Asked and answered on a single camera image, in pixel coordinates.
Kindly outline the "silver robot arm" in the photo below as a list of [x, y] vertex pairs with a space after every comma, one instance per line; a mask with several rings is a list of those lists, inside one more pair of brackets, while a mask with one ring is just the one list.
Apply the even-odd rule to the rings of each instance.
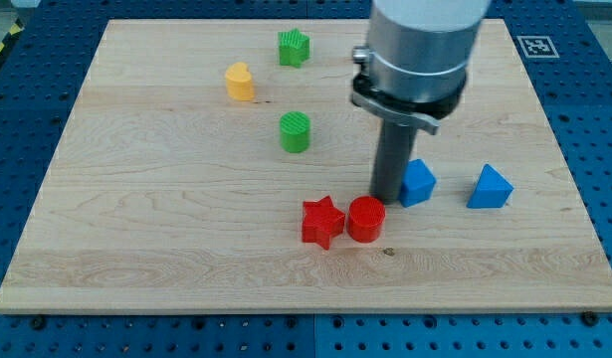
[[351, 101], [387, 124], [438, 131], [458, 105], [490, 0], [373, 0]]

